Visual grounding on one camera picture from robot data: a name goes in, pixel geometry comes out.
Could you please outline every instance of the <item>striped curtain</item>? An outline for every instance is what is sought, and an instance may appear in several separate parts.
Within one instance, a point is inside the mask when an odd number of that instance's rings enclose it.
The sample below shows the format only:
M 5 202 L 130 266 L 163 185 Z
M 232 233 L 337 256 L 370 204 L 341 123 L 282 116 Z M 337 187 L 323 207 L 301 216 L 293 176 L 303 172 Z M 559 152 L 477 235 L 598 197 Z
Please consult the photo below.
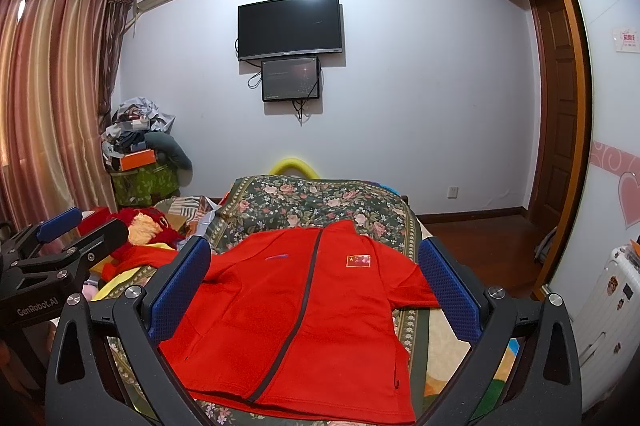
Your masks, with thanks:
M 1 180 L 18 228 L 115 209 L 96 118 L 106 1 L 0 0 Z

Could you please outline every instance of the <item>green storage bag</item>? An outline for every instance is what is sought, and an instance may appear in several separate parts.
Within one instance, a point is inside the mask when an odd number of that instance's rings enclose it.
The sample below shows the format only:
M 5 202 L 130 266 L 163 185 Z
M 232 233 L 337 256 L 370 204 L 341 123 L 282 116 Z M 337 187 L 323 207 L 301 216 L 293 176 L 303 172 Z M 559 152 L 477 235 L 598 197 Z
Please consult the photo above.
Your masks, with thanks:
M 149 164 L 110 173 L 116 202 L 121 207 L 149 207 L 178 190 L 178 176 L 169 164 Z

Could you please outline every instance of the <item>floral bedspread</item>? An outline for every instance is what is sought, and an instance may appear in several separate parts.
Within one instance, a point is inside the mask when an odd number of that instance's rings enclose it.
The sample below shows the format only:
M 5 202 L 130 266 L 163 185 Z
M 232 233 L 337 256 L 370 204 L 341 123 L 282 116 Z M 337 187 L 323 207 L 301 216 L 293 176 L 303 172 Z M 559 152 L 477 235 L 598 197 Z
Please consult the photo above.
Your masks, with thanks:
M 378 184 L 349 180 L 309 180 L 277 175 L 242 177 L 234 183 L 206 232 L 213 253 L 224 253 L 251 233 L 297 226 L 324 227 L 351 219 L 356 230 L 384 243 L 415 261 L 421 239 L 414 213 L 402 199 Z M 132 279 L 109 294 L 119 296 L 132 284 L 144 285 L 155 269 L 143 267 Z M 409 353 L 412 403 L 420 414 L 426 378 L 429 311 L 406 309 L 393 312 L 394 328 Z M 139 411 L 152 416 L 142 389 L 132 374 L 119 340 L 111 349 L 127 391 Z M 355 426 L 336 421 L 281 419 L 197 401 L 206 415 L 221 426 Z

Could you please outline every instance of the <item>wooden floor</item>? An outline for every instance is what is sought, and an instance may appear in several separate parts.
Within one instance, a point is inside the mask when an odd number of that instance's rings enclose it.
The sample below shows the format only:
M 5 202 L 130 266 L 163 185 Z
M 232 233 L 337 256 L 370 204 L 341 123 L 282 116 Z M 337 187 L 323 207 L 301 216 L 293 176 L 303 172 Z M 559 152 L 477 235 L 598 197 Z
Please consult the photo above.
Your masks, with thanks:
M 520 215 L 501 216 L 426 227 L 458 262 L 473 269 L 484 285 L 500 285 L 512 297 L 530 297 L 542 269 L 533 261 L 533 250 L 545 233 L 529 220 Z

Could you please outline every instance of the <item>red jacket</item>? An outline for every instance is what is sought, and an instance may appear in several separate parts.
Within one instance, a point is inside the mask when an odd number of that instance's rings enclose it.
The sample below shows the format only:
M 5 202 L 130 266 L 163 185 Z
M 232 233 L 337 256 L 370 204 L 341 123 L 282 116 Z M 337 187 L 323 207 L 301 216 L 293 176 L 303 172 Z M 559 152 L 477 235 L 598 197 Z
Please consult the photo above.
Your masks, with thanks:
M 410 424 L 408 354 L 391 311 L 437 305 L 415 263 L 350 221 L 259 232 L 212 256 L 161 349 L 194 398 L 290 418 Z

